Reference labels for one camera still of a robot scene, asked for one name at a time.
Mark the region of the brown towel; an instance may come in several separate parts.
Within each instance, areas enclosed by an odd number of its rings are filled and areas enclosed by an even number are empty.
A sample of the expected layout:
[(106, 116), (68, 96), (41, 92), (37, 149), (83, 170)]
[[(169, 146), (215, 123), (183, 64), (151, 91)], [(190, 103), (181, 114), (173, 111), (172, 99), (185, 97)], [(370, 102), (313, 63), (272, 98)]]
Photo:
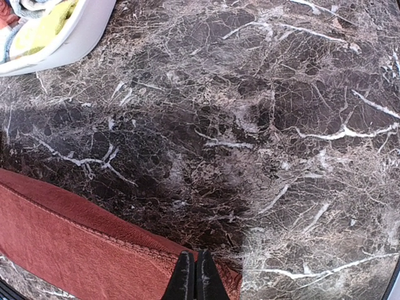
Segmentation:
[(184, 251), (72, 192), (1, 171), (1, 254), (79, 299), (161, 299)]

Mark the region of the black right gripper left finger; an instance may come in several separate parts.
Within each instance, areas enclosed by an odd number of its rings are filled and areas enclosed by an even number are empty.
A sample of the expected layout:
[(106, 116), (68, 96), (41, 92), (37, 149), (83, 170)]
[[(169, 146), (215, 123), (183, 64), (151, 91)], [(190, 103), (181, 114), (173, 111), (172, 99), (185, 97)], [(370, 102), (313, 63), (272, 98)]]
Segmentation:
[(183, 251), (177, 260), (162, 300), (194, 300), (196, 264), (194, 255)]

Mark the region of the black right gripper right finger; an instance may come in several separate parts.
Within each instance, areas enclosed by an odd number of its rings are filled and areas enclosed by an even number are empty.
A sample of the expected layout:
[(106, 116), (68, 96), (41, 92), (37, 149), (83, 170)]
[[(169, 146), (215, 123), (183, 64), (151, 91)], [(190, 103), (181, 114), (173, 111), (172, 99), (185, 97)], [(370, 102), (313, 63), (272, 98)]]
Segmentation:
[(216, 264), (208, 250), (198, 253), (195, 278), (195, 299), (229, 300)]

